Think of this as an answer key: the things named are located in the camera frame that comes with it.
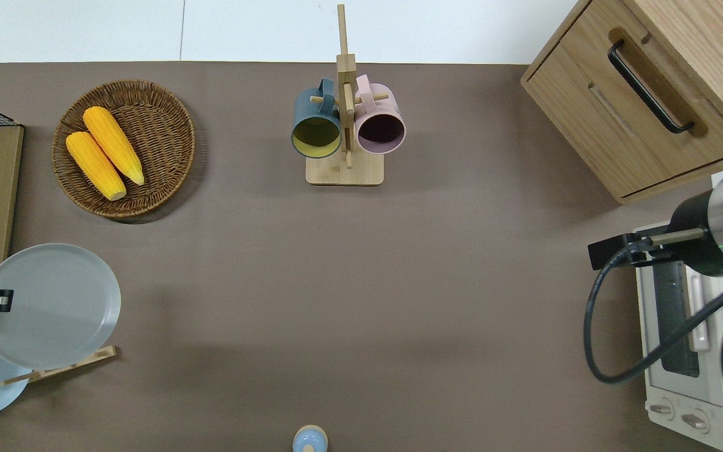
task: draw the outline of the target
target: yellow corn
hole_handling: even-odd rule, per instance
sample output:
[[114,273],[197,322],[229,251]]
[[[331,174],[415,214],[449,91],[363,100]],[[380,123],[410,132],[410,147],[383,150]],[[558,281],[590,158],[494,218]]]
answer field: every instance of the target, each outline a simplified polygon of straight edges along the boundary
[[105,156],[97,141],[88,132],[73,132],[66,137],[66,148],[72,155],[77,166],[83,170],[85,177],[108,200],[115,201],[124,198],[127,190],[124,182],[113,169],[113,165]]
[[121,174],[144,185],[141,162],[111,112],[102,107],[90,107],[83,113],[83,122]]

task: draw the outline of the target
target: woven tray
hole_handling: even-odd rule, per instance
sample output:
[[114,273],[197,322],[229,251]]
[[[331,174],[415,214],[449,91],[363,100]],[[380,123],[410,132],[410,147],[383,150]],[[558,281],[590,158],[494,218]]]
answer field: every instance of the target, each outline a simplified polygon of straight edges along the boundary
[[[66,137],[86,131],[83,112],[108,109],[135,149],[144,185],[120,174],[127,195],[108,201],[88,182],[66,149]],[[189,112],[168,90],[143,80],[119,80],[92,89],[75,102],[55,129],[52,167],[60,188],[80,208],[108,218],[129,218],[157,208],[178,191],[195,157],[195,127]]]

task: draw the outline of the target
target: wooden base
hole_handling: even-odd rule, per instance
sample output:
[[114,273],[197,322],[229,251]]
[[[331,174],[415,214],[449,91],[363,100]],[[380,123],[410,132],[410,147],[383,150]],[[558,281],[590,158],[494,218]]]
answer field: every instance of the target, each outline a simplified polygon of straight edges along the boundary
[[25,373],[24,375],[19,375],[18,377],[9,378],[8,380],[4,380],[1,384],[1,386],[5,386],[6,384],[13,384],[16,381],[21,380],[29,380],[28,383],[32,383],[34,381],[43,380],[46,377],[51,377],[52,375],[57,375],[61,372],[70,371],[71,369],[77,369],[77,367],[82,367],[84,365],[95,363],[97,361],[104,360],[105,358],[111,358],[115,357],[115,347],[108,346],[108,347],[102,347],[101,349],[98,349],[96,352],[94,352],[92,355],[90,355],[88,358],[85,358],[84,360],[80,361],[79,363],[73,363],[71,366],[66,367],[60,367],[60,369],[52,369],[48,371],[40,371],[35,370],[30,373]]
[[376,186],[384,182],[384,156],[366,151],[351,153],[353,168],[348,169],[345,152],[326,158],[306,158],[306,181],[312,185]]

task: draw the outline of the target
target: black handle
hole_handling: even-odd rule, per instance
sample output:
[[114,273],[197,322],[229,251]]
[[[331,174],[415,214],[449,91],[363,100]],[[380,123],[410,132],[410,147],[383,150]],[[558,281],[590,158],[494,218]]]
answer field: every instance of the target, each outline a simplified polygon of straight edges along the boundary
[[663,107],[660,105],[660,103],[658,103],[657,100],[652,97],[651,92],[649,92],[649,90],[646,89],[645,86],[643,86],[643,83],[640,83],[640,80],[638,80],[638,77],[635,77],[629,66],[626,66],[625,62],[621,60],[621,57],[618,55],[618,49],[621,48],[622,45],[623,40],[618,40],[617,43],[613,44],[613,46],[610,48],[610,51],[608,52],[608,60],[610,60],[610,63],[612,63],[615,70],[618,71],[619,74],[621,74],[623,80],[626,80],[626,83],[629,84],[635,94],[640,97],[640,100],[642,100],[643,103],[645,103],[646,106],[651,110],[652,114],[654,114],[655,117],[657,117],[657,119],[661,123],[663,123],[663,126],[665,126],[665,128],[668,129],[668,131],[672,134],[682,134],[682,132],[685,132],[691,127],[693,127],[693,121],[689,122],[684,126],[680,126],[679,124],[674,122],[674,120],[665,112],[665,110],[663,110]]

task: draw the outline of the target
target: blue mug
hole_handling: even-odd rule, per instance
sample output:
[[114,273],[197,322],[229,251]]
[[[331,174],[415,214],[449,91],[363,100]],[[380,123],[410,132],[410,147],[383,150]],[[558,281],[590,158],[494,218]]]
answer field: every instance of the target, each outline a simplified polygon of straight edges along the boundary
[[[322,97],[312,102],[312,97]],[[306,89],[295,100],[292,145],[308,158],[324,158],[341,143],[339,107],[334,103],[333,80],[322,79],[319,88]]]

